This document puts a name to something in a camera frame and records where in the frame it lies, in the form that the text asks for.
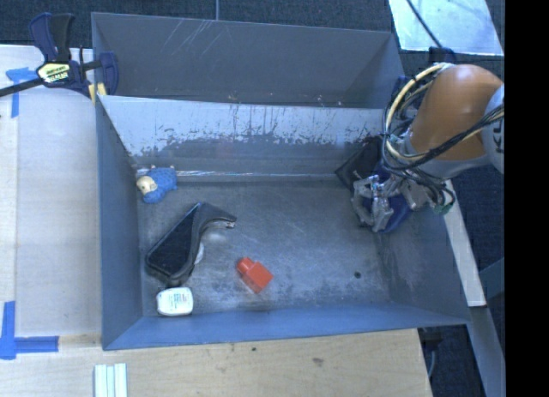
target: black object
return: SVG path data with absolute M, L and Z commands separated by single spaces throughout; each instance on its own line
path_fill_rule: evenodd
M 192 274 L 202 234 L 209 227 L 233 228 L 237 218 L 205 202 L 198 202 L 147 253 L 148 271 L 168 286 L 180 286 Z
M 457 63 L 457 55 L 450 48 L 444 46 L 429 47 L 429 64 L 433 63 Z
M 381 138 L 370 136 L 365 139 L 364 146 L 345 161 L 335 175 L 343 184 L 354 192 L 353 183 L 375 174 L 376 165 L 380 159 Z

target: small toy figure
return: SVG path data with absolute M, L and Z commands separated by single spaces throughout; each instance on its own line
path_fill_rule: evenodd
M 158 203 L 168 191 L 178 188 L 178 177 L 173 166 L 156 168 L 153 165 L 145 176 L 137 179 L 136 185 L 145 203 Z

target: blue clamp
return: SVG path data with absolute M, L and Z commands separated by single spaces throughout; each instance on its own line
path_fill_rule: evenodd
M 91 97 L 91 82 L 86 73 L 92 69 L 100 69 L 99 76 L 109 95 L 113 95 L 118 87 L 118 62 L 113 52 L 104 51 L 99 58 L 84 63 L 83 49 L 80 49 L 80 60 L 72 60 L 69 48 L 69 30 L 75 17 L 71 14 L 52 15 L 42 13 L 33 18 L 29 31 L 34 46 L 44 56 L 44 63 L 37 69 L 34 78 L 17 82 L 0 89 L 0 97 L 18 93 L 30 87 L 62 87 Z
M 2 336 L 0 336 L 0 359 L 13 360 L 18 353 L 58 352 L 58 336 L 16 338 L 15 301 L 4 303 Z

